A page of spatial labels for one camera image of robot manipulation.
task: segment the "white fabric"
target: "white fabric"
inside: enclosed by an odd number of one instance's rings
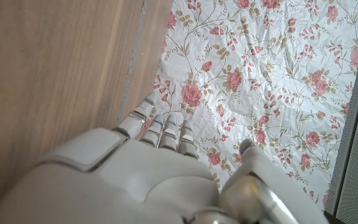
[[[358,1],[175,0],[156,114],[193,123],[221,187],[242,139],[324,208],[358,67]]]

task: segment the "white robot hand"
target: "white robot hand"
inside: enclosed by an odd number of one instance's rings
[[[250,139],[221,194],[188,121],[178,136],[176,117],[157,115],[135,140],[156,98],[113,131],[88,131],[42,159],[0,203],[0,223],[327,223]]]

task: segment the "wooden wall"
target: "wooden wall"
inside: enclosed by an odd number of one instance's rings
[[[46,152],[113,128],[152,91],[171,6],[0,0],[0,198]]]

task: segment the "pink rose print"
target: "pink rose print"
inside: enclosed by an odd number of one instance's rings
[[[218,27],[215,27],[215,28],[213,28],[209,33],[210,33],[210,34],[214,34],[214,35],[223,35],[223,29],[221,28],[221,29],[219,30]]]
[[[276,104],[277,104],[276,101],[273,101],[272,104],[270,105],[270,107],[272,108],[272,107],[274,107]]]
[[[263,47],[259,47],[259,46],[255,47],[255,51],[257,54],[259,54],[263,49],[264,49]]]
[[[307,154],[302,154],[301,164],[305,167],[310,166],[310,156]]]
[[[332,20],[335,21],[336,17],[338,16],[338,9],[335,6],[329,6],[327,16]]]
[[[255,139],[257,143],[263,143],[266,140],[266,134],[263,130],[258,130],[255,132]]]
[[[183,102],[190,106],[198,106],[200,105],[201,90],[198,89],[198,85],[187,84],[181,89],[181,97]]]
[[[295,33],[296,28],[295,28],[295,27],[290,27],[290,28],[288,29],[288,31],[289,31],[290,33]]]
[[[153,119],[148,119],[144,123],[143,132],[145,132],[153,123]]]
[[[233,72],[227,77],[227,82],[231,89],[237,88],[241,83],[241,76],[238,72]]]
[[[274,20],[268,20],[268,19],[264,19],[264,24],[266,24],[266,29],[268,29],[272,24],[273,24]]]
[[[228,136],[225,136],[224,134],[222,134],[222,138],[221,138],[221,141],[226,141],[226,138],[227,138]]]
[[[316,85],[321,79],[321,71],[317,70],[310,76],[310,82],[312,85]]]
[[[309,46],[308,44],[305,45],[305,51],[301,52],[301,55],[304,57],[308,57],[308,59],[313,59],[313,56],[311,55],[313,53],[313,47]]]
[[[236,159],[242,164],[241,154],[237,153]]]
[[[167,40],[164,39],[164,42],[162,43],[162,50],[165,50],[166,47],[167,47]]]
[[[173,12],[169,14],[169,21],[168,21],[168,29],[173,28],[177,25],[177,20],[175,19],[175,16],[173,15]]]
[[[289,26],[294,26],[295,23],[296,23],[296,19],[293,18],[293,17],[288,21],[288,25],[289,25]]]
[[[245,9],[249,6],[249,0],[237,0],[237,3],[241,9]]]
[[[267,123],[269,121],[269,117],[266,115],[263,115],[260,119],[259,119],[259,125],[262,125],[264,123]]]
[[[208,156],[208,162],[212,165],[212,166],[216,166],[221,162],[221,158],[219,157],[218,154],[211,154],[210,156]]]
[[[276,115],[276,117],[278,117],[278,116],[280,115],[280,111],[278,110],[278,108],[275,109],[275,110],[273,111],[273,113]]]
[[[264,0],[264,4],[268,9],[275,9],[277,6],[278,0]]]
[[[324,197],[323,197],[323,207],[324,207],[324,209],[326,209],[327,201],[328,201],[328,194],[324,195]]]
[[[324,93],[326,93],[327,87],[327,82],[325,80],[320,80],[316,83],[316,86],[314,87],[314,92],[318,96],[322,96]]]
[[[343,108],[345,114],[347,114],[347,112],[349,111],[349,106],[350,106],[350,103],[345,104],[345,107]]]
[[[326,117],[326,114],[322,111],[318,111],[316,113],[316,115],[317,115],[318,119],[324,119]]]
[[[216,112],[218,112],[220,117],[223,117],[224,109],[223,109],[222,104],[220,104],[219,106],[216,107]]]
[[[212,61],[205,62],[203,66],[201,67],[202,71],[208,72],[211,70],[212,67]]]
[[[187,8],[188,8],[188,9],[196,9],[196,8],[194,7],[194,5],[192,5],[192,4],[188,4],[188,5],[187,5]]]
[[[318,136],[316,131],[312,131],[306,135],[306,143],[309,146],[314,147],[320,142],[320,137]]]
[[[167,98],[168,98],[168,93],[166,93],[163,97],[161,97],[161,100],[163,102],[167,102]]]
[[[358,49],[352,50],[351,53],[351,65],[358,68]]]

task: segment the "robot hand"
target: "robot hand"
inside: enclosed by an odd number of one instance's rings
[[[157,115],[135,140],[156,99],[113,131],[88,131],[47,155],[2,200],[0,223],[327,223],[250,139],[221,194],[197,161],[190,122],[178,135],[175,116],[164,124]]]

